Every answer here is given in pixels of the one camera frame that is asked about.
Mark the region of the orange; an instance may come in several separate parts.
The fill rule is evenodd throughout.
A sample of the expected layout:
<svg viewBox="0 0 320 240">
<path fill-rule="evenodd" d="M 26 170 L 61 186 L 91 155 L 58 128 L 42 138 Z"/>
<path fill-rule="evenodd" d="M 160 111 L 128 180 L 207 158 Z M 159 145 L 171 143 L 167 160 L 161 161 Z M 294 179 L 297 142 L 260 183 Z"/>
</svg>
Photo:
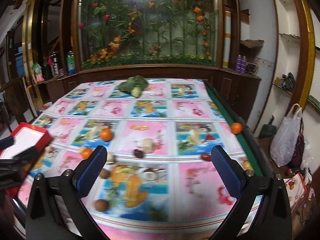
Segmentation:
<svg viewBox="0 0 320 240">
<path fill-rule="evenodd" d="M 238 135 L 242 132 L 243 130 L 243 126 L 242 124 L 240 124 L 239 122 L 235 122 L 231 125 L 231 132 L 234 134 L 234 135 Z"/>
<path fill-rule="evenodd" d="M 111 141 L 113 139 L 113 133 L 110 128 L 103 128 L 100 133 L 99 137 L 103 141 Z"/>
<path fill-rule="evenodd" d="M 92 153 L 93 153 L 93 151 L 90 148 L 83 148 L 80 151 L 80 154 L 81 154 L 83 159 L 88 159 L 91 156 Z"/>
</svg>

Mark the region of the dark red jujube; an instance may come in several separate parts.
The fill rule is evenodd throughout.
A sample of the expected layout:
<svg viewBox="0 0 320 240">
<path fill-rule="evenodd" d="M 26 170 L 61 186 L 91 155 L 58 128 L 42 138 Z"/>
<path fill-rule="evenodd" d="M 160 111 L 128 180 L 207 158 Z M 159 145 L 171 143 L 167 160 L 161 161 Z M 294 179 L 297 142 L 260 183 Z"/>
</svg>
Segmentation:
<svg viewBox="0 0 320 240">
<path fill-rule="evenodd" d="M 138 159 L 143 159 L 143 158 L 144 158 L 144 155 L 145 155 L 145 153 L 144 153 L 143 151 L 139 150 L 139 149 L 135 149 L 135 150 L 133 151 L 133 154 L 134 154 L 134 156 L 135 156 L 136 158 L 138 158 Z"/>
<path fill-rule="evenodd" d="M 202 159 L 203 161 L 208 161 L 208 162 L 212 161 L 211 155 L 208 154 L 208 153 L 202 153 L 202 154 L 201 154 L 201 159 Z"/>
</svg>

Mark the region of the red white shallow box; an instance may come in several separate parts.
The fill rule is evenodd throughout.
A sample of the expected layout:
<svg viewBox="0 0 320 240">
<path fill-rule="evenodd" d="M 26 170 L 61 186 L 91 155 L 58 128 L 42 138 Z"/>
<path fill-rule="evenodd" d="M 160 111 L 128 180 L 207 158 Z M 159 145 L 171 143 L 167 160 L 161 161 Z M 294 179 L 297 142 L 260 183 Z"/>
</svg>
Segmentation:
<svg viewBox="0 0 320 240">
<path fill-rule="evenodd" d="M 14 198 L 53 138 L 45 128 L 25 122 L 1 140 L 1 190 Z"/>
</svg>

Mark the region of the orange at table edge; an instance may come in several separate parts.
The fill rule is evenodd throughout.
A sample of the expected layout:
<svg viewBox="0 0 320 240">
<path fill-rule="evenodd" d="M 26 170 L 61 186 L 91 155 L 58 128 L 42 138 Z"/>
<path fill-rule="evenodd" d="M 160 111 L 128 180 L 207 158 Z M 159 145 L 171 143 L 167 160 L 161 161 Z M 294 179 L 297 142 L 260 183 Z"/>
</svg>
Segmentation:
<svg viewBox="0 0 320 240">
<path fill-rule="evenodd" d="M 235 122 L 231 125 L 231 132 L 234 134 L 234 135 L 238 135 L 242 132 L 243 130 L 243 126 L 242 124 L 240 124 L 239 122 Z"/>
</svg>

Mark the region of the white plastic bag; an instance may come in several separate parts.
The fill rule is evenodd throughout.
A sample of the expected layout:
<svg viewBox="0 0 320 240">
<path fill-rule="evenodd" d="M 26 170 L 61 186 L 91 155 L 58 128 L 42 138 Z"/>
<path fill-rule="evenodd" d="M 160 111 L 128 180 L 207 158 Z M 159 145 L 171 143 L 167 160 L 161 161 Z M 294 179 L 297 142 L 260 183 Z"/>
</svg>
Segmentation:
<svg viewBox="0 0 320 240">
<path fill-rule="evenodd" d="M 270 156 L 278 167 L 287 165 L 294 154 L 302 120 L 302 107 L 295 103 L 284 116 L 270 145 Z"/>
</svg>

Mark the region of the beige lotus root piece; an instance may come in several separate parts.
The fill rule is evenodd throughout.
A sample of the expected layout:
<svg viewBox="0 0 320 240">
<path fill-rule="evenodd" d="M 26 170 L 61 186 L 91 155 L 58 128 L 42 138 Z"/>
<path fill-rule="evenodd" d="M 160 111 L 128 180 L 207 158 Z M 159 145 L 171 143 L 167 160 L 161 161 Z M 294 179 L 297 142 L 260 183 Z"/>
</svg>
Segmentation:
<svg viewBox="0 0 320 240">
<path fill-rule="evenodd" d="M 151 139 L 151 138 L 143 139 L 142 150 L 144 153 L 152 153 L 154 151 L 153 139 Z"/>
</svg>

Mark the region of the colourful patterned tablecloth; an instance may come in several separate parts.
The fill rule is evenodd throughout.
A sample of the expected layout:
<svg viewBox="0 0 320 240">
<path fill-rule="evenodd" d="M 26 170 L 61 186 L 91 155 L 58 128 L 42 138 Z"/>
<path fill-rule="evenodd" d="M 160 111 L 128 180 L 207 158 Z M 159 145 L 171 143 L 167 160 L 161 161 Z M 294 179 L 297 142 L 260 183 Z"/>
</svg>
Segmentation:
<svg viewBox="0 0 320 240">
<path fill-rule="evenodd" d="M 252 136 L 201 80 L 149 79 L 139 98 L 120 81 L 82 83 L 63 93 L 34 125 L 53 142 L 17 195 L 26 208 L 38 173 L 75 169 L 101 145 L 107 162 L 83 199 L 110 239 L 208 239 L 235 203 L 210 159 L 221 146 L 244 169 L 262 173 Z"/>
</svg>

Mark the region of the green leafy vegetable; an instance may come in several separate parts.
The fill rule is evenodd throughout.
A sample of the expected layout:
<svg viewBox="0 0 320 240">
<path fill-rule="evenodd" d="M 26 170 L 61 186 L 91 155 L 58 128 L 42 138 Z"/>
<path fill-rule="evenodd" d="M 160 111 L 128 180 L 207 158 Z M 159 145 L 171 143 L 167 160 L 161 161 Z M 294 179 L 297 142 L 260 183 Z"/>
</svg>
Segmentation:
<svg viewBox="0 0 320 240">
<path fill-rule="evenodd" d="M 135 98 L 139 98 L 142 95 L 143 90 L 148 87 L 148 82 L 144 77 L 136 75 L 129 77 L 126 81 L 122 82 L 118 89 L 123 92 L 130 94 Z"/>
</svg>

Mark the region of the green spray bottle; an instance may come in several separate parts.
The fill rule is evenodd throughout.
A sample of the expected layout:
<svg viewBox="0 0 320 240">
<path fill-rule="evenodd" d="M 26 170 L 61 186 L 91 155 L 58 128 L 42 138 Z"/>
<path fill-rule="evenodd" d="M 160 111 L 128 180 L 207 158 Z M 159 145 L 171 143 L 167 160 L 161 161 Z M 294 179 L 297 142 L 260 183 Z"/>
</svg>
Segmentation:
<svg viewBox="0 0 320 240">
<path fill-rule="evenodd" d="M 67 54 L 66 61 L 67 61 L 67 67 L 68 67 L 68 74 L 70 75 L 75 74 L 76 70 L 75 70 L 74 54 L 71 50 Z"/>
</svg>

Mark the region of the purple bottles pair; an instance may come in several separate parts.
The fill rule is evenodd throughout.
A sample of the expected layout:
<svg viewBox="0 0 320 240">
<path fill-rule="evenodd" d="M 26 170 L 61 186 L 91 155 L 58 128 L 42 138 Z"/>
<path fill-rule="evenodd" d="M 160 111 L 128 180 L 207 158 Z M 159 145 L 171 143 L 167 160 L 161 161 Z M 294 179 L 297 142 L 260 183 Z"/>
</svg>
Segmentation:
<svg viewBox="0 0 320 240">
<path fill-rule="evenodd" d="M 236 67 L 235 70 L 240 73 L 244 74 L 247 68 L 247 59 L 245 56 L 238 55 L 236 59 Z"/>
</svg>

